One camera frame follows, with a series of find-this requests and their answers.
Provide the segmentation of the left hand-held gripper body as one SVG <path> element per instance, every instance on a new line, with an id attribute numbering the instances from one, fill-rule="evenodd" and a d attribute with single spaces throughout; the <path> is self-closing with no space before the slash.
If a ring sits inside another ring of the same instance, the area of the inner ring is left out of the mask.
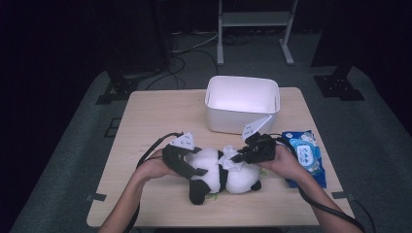
<path id="1" fill-rule="evenodd" d="M 190 132 L 178 136 L 172 140 L 163 150 L 162 159 L 164 163 L 178 174 L 178 169 L 189 167 L 185 156 L 195 148 L 193 136 Z"/>

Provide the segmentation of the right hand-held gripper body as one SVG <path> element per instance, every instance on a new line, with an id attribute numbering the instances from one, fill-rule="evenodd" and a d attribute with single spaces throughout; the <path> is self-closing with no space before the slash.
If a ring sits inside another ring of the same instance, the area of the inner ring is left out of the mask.
<path id="1" fill-rule="evenodd" d="M 249 155 L 247 163 L 260 163 L 274 159 L 274 139 L 268 134 L 259 133 L 259 130 L 271 119 L 272 116 L 267 115 L 244 126 L 241 139 L 250 148 L 250 152 L 245 153 Z"/>

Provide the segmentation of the white wet wipe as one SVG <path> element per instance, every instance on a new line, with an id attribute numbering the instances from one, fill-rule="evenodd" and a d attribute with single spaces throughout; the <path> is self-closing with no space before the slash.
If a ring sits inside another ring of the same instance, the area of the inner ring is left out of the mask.
<path id="1" fill-rule="evenodd" d="M 220 164 L 227 171 L 240 171 L 243 164 L 234 162 L 233 158 L 238 154 L 238 151 L 232 146 L 227 145 L 223 148 L 223 156 L 220 159 Z"/>

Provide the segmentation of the panda plush toy with bamboo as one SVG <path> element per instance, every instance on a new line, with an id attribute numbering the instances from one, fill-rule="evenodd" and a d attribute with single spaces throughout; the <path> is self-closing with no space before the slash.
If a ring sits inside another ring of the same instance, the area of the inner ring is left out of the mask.
<path id="1" fill-rule="evenodd" d="M 185 161 L 193 168 L 206 169 L 204 176 L 193 176 L 189 180 L 189 200 L 193 205 L 202 205 L 208 194 L 217 195 L 226 190 L 231 194 L 242 194 L 261 189 L 260 171 L 254 164 L 243 164 L 240 171 L 227 171 L 220 164 L 223 150 L 204 149 L 190 153 Z"/>

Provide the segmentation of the white plastic storage box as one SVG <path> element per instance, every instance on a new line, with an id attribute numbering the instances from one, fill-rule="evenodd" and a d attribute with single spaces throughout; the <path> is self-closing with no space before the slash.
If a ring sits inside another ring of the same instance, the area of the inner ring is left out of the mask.
<path id="1" fill-rule="evenodd" d="M 246 124 L 265 117 L 268 121 L 258 132 L 269 133 L 280 110 L 280 89 L 269 79 L 215 76 L 208 83 L 205 105 L 212 131 L 242 134 Z"/>

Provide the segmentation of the blue wet wipes pack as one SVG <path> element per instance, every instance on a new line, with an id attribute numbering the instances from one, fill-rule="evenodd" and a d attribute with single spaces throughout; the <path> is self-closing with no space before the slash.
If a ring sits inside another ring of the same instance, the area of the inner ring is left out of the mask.
<path id="1" fill-rule="evenodd" d="M 311 130 L 285 131 L 282 137 L 293 147 L 300 165 L 322 188 L 326 188 L 326 171 L 314 133 Z"/>

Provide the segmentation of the person's left hand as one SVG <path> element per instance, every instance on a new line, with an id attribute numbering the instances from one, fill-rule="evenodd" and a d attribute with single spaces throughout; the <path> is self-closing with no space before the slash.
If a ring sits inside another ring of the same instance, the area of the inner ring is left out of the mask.
<path id="1" fill-rule="evenodd" d="M 143 181 L 148 182 L 151 179 L 158 179 L 165 176 L 175 176 L 178 174 L 171 170 L 162 159 L 162 150 L 154 152 L 147 160 L 140 165 L 136 173 Z"/>

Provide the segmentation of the person's right hand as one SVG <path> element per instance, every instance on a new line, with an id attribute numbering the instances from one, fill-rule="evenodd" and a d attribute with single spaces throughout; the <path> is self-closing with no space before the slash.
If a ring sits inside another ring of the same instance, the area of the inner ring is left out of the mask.
<path id="1" fill-rule="evenodd" d="M 275 147 L 275 158 L 273 160 L 260 162 L 258 166 L 297 183 L 301 183 L 310 177 L 310 174 L 293 157 L 291 151 L 282 145 Z"/>

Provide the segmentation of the black tape square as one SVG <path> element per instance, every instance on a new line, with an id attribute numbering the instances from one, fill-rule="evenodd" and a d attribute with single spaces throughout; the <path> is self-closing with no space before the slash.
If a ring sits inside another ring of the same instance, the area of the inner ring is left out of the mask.
<path id="1" fill-rule="evenodd" d="M 104 137 L 105 138 L 115 138 L 120 128 L 120 122 L 121 122 L 120 117 L 114 117 L 106 129 Z"/>

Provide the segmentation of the black stand base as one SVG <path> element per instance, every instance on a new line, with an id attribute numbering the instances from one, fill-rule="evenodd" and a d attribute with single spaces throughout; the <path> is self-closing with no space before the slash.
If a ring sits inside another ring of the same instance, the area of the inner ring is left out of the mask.
<path id="1" fill-rule="evenodd" d="M 113 101 L 127 100 L 130 94 L 138 87 L 139 81 L 127 70 L 110 67 L 107 70 L 109 83 L 95 104 L 109 105 Z"/>
<path id="2" fill-rule="evenodd" d="M 364 97 L 348 80 L 352 66 L 341 64 L 330 75 L 315 76 L 314 80 L 324 97 L 336 97 L 341 101 L 363 101 Z"/>

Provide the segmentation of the white metal stand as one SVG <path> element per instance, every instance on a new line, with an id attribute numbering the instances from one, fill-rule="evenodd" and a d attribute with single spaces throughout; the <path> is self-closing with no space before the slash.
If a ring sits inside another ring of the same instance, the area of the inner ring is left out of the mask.
<path id="1" fill-rule="evenodd" d="M 282 12 L 246 12 L 225 13 L 223 11 L 223 0 L 219 0 L 218 10 L 218 41 L 217 41 L 217 63 L 224 65 L 223 55 L 223 30 L 228 27 L 269 27 L 284 26 L 284 37 L 279 44 L 288 65 L 293 65 L 288 42 L 292 31 L 298 0 L 292 0 L 291 8 Z"/>

